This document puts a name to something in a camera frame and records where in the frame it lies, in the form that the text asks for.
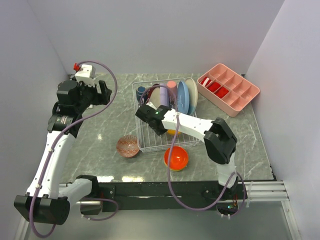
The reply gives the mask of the dark red rimmed plate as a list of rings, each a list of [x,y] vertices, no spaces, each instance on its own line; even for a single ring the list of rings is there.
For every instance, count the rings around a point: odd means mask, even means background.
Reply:
[[[147,92],[147,100],[144,102],[147,105],[153,105],[153,108],[157,109],[160,104],[160,85],[154,84]]]

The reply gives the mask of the orange-yellow bowl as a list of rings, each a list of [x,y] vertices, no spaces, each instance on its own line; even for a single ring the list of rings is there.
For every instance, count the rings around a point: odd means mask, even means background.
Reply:
[[[171,136],[174,136],[176,134],[176,131],[174,129],[169,129],[169,130],[167,130],[166,133],[171,135]]]

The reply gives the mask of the white wire dish rack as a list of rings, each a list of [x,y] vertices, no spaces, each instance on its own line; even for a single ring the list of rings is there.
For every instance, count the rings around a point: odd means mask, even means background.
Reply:
[[[167,84],[170,79],[164,80],[156,80],[156,81],[141,81],[135,82],[132,84],[132,94],[134,100],[134,111],[136,112],[139,108],[139,102],[137,100],[137,90],[140,87],[144,87],[146,89],[152,87],[156,84]],[[157,152],[157,151],[165,151],[167,150],[173,139],[173,135],[169,133],[164,133],[163,135],[157,135],[154,130],[152,130],[149,125],[138,117],[135,117],[136,124],[136,133],[137,133],[137,142],[138,147],[143,153],[148,152]],[[200,142],[197,138],[187,135],[185,133],[179,133],[176,140],[175,145],[190,148],[197,145]]]

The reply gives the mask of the dark blue ceramic mug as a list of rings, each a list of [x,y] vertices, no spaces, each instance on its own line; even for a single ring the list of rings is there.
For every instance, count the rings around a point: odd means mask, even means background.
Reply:
[[[140,103],[146,103],[147,99],[148,99],[148,94],[144,93],[146,90],[146,88],[144,86],[139,86],[136,91],[135,91],[135,95],[136,95],[136,100]]]

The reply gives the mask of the pink plastic cup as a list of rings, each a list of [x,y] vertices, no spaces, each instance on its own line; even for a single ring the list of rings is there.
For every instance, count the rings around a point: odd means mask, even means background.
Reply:
[[[170,80],[167,82],[166,85],[169,88],[168,90],[169,97],[173,99],[174,96],[177,96],[177,91],[178,91],[177,83],[173,80]]]

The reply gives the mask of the cream and blue plate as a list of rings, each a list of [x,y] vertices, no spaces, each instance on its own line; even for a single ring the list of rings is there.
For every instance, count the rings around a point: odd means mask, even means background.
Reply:
[[[191,77],[185,79],[185,84],[189,92],[189,109],[187,114],[192,115],[198,103],[198,88],[196,82]]]

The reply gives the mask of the lavender plate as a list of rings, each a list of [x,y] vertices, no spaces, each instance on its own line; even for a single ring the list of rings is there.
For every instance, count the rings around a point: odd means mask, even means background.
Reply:
[[[170,99],[169,99],[168,89],[166,88],[165,83],[160,84],[159,97],[160,97],[160,105],[169,107]]]

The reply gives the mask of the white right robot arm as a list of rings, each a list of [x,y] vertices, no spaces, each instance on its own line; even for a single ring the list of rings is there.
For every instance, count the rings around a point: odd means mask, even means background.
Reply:
[[[148,104],[141,105],[135,116],[159,136],[177,129],[203,142],[207,156],[217,167],[220,196],[231,199],[236,194],[238,178],[234,153],[238,140],[224,119],[201,119],[167,106],[161,105],[155,109]]]

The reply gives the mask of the red white patterned bowl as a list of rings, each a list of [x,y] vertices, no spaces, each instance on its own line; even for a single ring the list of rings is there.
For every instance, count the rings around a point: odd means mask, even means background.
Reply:
[[[122,136],[116,143],[116,151],[124,158],[135,157],[140,151],[137,137],[134,135]]]

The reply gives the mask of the red-orange bowl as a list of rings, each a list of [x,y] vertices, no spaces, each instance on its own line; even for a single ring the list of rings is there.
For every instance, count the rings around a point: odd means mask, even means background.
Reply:
[[[175,145],[171,153],[170,169],[176,172],[181,171],[188,165],[188,162],[189,155],[187,151],[184,148]]]

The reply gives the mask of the red white striped item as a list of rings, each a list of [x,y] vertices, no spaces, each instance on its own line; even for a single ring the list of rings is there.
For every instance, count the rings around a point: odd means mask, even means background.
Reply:
[[[201,84],[203,87],[206,87],[206,86],[208,86],[211,82],[212,82],[212,80],[211,80],[209,77],[205,77],[205,78],[201,81],[200,84]]]

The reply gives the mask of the red cloth item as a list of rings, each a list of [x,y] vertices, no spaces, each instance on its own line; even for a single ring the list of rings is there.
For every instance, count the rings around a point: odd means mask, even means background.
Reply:
[[[222,99],[225,95],[227,95],[229,93],[229,90],[225,87],[221,87],[216,93],[215,95],[217,97],[219,97],[220,99]]]
[[[221,85],[218,82],[213,82],[207,89],[214,93],[216,90],[218,90],[221,87]]]

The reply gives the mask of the pink compartment organizer tray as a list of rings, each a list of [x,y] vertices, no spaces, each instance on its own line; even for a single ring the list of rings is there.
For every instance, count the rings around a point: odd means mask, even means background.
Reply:
[[[222,63],[216,64],[196,81],[198,92],[225,112],[236,117],[260,89]]]

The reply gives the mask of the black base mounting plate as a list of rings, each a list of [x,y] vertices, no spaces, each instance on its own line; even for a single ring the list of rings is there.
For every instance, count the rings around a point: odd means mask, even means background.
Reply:
[[[167,182],[100,182],[99,190],[82,201],[110,199],[119,210],[171,210],[184,207],[172,196]],[[222,193],[217,181],[172,182],[176,197],[184,205],[198,211],[207,210]]]

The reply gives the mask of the aluminium rail frame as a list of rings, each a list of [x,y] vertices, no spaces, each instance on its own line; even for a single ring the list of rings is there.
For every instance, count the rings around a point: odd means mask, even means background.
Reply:
[[[104,108],[109,107],[113,102],[113,100],[115,99],[115,96],[116,96],[116,92],[112,90],[109,103],[101,106],[103,106]],[[220,193],[218,199],[214,201],[214,203],[212,203],[207,207],[208,208],[207,210],[218,211],[221,217],[230,219],[235,217],[237,214],[239,214],[242,208],[248,207],[250,202],[286,201],[289,198],[284,185],[280,182],[269,182],[269,181],[248,182],[248,181],[244,181],[241,175],[237,171],[235,173],[237,176],[237,182],[236,182],[235,188],[229,189],[226,186],[222,186],[223,187],[222,193]],[[167,183],[168,183],[169,191],[171,192],[172,196],[180,205],[182,205],[186,209],[199,211],[195,208],[191,208],[183,204],[175,195],[171,185],[172,182],[168,181]],[[112,216],[114,216],[119,211],[119,205],[117,204],[117,202],[111,199],[98,198],[97,200],[89,200],[89,201],[79,200],[77,203],[86,204],[90,201],[99,202],[102,207],[102,210],[104,212],[109,212]],[[30,223],[30,226],[33,227],[37,222],[29,221],[29,223]]]

